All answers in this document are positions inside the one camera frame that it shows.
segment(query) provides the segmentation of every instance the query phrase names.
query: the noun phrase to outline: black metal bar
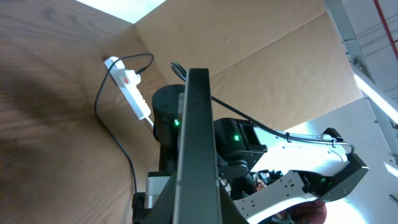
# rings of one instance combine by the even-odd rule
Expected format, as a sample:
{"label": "black metal bar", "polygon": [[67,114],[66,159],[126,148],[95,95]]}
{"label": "black metal bar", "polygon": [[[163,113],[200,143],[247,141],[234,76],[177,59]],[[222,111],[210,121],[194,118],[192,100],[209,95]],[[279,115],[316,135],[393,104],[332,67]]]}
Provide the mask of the black metal bar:
{"label": "black metal bar", "polygon": [[187,75],[173,223],[221,223],[207,68],[191,68]]}

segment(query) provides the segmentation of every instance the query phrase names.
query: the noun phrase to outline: white wall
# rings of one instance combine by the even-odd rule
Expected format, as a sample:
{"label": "white wall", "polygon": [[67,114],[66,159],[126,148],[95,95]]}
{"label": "white wall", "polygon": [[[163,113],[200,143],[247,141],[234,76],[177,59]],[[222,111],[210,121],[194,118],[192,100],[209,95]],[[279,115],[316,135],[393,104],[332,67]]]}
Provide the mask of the white wall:
{"label": "white wall", "polygon": [[[394,40],[398,39],[398,1],[379,0]],[[373,0],[343,0],[365,61],[376,82],[398,103],[398,62]]]}
{"label": "white wall", "polygon": [[166,0],[76,0],[132,24]]}
{"label": "white wall", "polygon": [[320,134],[328,127],[335,128],[345,141],[354,143],[356,153],[369,167],[347,198],[326,204],[326,223],[396,222],[398,203],[389,194],[398,194],[398,178],[384,167],[383,162],[391,159],[390,150],[374,121],[369,101],[363,98],[289,129],[292,133]]}

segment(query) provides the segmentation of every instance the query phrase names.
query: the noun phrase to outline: fluorescent light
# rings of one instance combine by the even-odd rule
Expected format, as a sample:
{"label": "fluorescent light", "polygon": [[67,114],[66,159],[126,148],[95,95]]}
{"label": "fluorescent light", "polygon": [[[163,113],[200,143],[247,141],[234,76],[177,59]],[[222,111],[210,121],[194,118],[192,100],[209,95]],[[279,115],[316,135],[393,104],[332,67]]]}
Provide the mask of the fluorescent light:
{"label": "fluorescent light", "polygon": [[377,104],[393,121],[398,123],[398,105],[381,91],[359,69],[353,66],[356,84]]}
{"label": "fluorescent light", "polygon": [[386,166],[388,172],[390,172],[392,175],[398,177],[398,170],[394,164],[391,165],[391,164],[384,162],[384,165]]}

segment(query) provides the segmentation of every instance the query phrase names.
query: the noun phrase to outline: robotic arm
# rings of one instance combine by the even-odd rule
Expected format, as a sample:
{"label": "robotic arm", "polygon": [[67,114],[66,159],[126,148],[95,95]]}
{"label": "robotic arm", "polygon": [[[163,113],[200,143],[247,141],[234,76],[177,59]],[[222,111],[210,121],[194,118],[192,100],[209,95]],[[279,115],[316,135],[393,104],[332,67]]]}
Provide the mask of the robotic arm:
{"label": "robotic arm", "polygon": [[[207,69],[152,98],[159,172],[134,194],[133,223],[258,223],[302,202],[351,193],[368,168],[342,147],[334,129],[319,136],[270,132],[250,121],[213,121]],[[219,181],[249,171],[289,170],[249,197],[232,201]]]}

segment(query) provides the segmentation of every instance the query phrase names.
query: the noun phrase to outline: white cable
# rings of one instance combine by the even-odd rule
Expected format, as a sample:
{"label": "white cable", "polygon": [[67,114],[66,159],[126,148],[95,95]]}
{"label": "white cable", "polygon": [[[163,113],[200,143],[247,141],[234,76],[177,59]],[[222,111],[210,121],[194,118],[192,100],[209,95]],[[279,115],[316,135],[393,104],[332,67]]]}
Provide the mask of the white cable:
{"label": "white cable", "polygon": [[150,120],[150,118],[145,117],[145,119],[148,121],[148,123],[149,123],[152,127],[154,126],[154,123]]}

